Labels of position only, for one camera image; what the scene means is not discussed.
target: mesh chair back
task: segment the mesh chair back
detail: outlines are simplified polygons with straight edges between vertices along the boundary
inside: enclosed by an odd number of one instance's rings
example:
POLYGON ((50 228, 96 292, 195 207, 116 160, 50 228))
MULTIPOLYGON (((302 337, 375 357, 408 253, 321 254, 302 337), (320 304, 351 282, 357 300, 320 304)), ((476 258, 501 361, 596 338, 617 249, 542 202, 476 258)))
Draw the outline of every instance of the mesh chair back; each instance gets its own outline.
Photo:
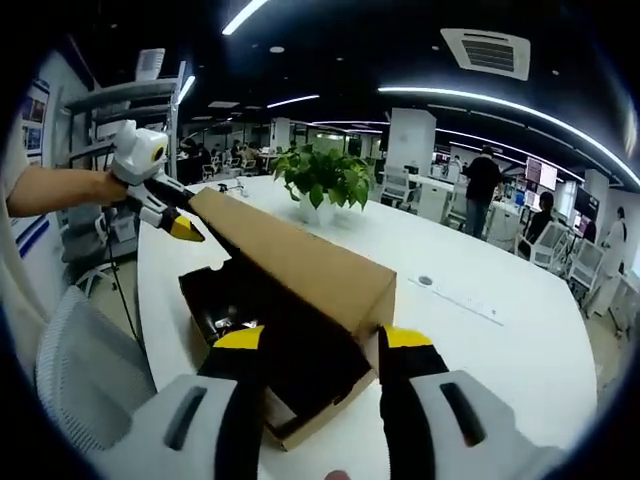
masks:
POLYGON ((578 254, 573 261, 573 265, 571 265, 569 278, 576 280, 585 288, 591 290, 603 259, 604 251, 601 248, 587 240, 582 240, 578 254))
POLYGON ((467 186, 464 183, 456 183, 451 195, 451 213, 466 217, 467 215, 467 186))
POLYGON ((409 172, 403 168, 385 166, 382 195, 406 202, 409 192, 409 172))
POLYGON ((140 348, 77 287, 63 297, 40 344, 36 389, 51 420, 86 453, 113 446, 155 387, 140 348))
POLYGON ((560 225, 559 223, 549 222, 547 223, 547 226, 545 227, 536 243, 543 248, 549 248, 553 250, 564 233, 565 230, 562 225, 560 225))

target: human hand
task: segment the human hand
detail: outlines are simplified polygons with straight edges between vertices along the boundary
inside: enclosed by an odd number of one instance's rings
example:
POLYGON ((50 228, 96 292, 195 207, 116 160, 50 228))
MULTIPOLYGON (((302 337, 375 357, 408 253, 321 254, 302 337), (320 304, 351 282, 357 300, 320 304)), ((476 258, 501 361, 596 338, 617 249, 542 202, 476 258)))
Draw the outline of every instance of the human hand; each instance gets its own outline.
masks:
POLYGON ((112 203, 127 198, 127 187, 116 179, 111 172, 94 172, 96 174, 95 202, 108 207, 112 203))

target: desk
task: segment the desk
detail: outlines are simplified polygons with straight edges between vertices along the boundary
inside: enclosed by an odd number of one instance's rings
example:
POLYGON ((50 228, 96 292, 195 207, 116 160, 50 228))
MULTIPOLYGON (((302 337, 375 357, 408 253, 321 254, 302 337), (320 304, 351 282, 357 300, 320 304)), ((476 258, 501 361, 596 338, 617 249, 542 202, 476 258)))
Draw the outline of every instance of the desk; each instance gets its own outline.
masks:
MULTIPOLYGON (((242 181, 248 197, 233 191, 236 198, 398 272, 396 325, 427 334, 450 369, 467 371, 509 404, 531 441, 574 445, 596 409, 596 377, 582 317, 562 280, 485 242, 375 202, 363 212, 341 209, 328 227, 303 226, 298 205, 281 184, 270 177, 242 181), (433 290, 414 283, 423 274, 433 279, 433 290)), ((178 276, 220 268, 228 258, 201 221, 189 217, 205 242, 140 228, 140 318, 158 389, 196 371, 178 276)), ((388 479, 379 401, 374 383, 294 451, 264 443, 260 478, 321 479, 344 469, 353 480, 388 479)))

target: cable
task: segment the cable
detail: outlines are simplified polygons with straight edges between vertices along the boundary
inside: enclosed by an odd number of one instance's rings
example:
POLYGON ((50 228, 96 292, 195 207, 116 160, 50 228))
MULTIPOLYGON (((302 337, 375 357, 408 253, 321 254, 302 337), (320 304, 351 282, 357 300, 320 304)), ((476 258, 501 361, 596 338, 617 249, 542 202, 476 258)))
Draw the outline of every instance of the cable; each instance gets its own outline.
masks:
POLYGON ((147 356, 147 352, 144 349, 144 345, 142 344, 142 341, 140 340, 140 338, 138 338, 138 335, 136 334, 136 329, 133 327, 133 321, 131 320, 131 314, 129 313, 129 307, 127 305, 127 300, 124 298, 124 292, 122 291, 122 285, 120 285, 120 279, 118 278, 118 268, 116 265, 115 260, 113 259, 113 248, 111 246, 111 215, 109 215, 108 210, 105 212, 105 226, 106 226, 106 231, 107 231, 107 248, 109 250, 109 262, 111 263, 111 269, 113 270, 113 276, 116 280, 116 286, 118 288, 118 293, 120 293, 120 299, 122 300, 122 306, 124 307, 124 311, 127 315, 127 321, 129 322, 129 327, 131 328, 131 333, 133 334, 133 337, 136 339, 136 343, 138 344, 138 346, 140 347, 140 350, 142 350, 142 354, 146 357, 147 356))

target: white flower pot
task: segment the white flower pot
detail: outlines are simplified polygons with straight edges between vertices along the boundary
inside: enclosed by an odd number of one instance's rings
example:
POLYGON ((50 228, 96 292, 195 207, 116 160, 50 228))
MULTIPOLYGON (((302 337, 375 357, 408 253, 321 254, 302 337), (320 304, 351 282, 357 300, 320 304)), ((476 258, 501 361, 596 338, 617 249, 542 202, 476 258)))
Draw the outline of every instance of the white flower pot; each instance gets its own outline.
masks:
POLYGON ((317 209, 313 208, 307 193, 300 195, 300 213, 304 223, 324 227, 333 221, 333 217, 336 214, 336 205, 329 201, 329 195, 325 193, 322 203, 317 209))

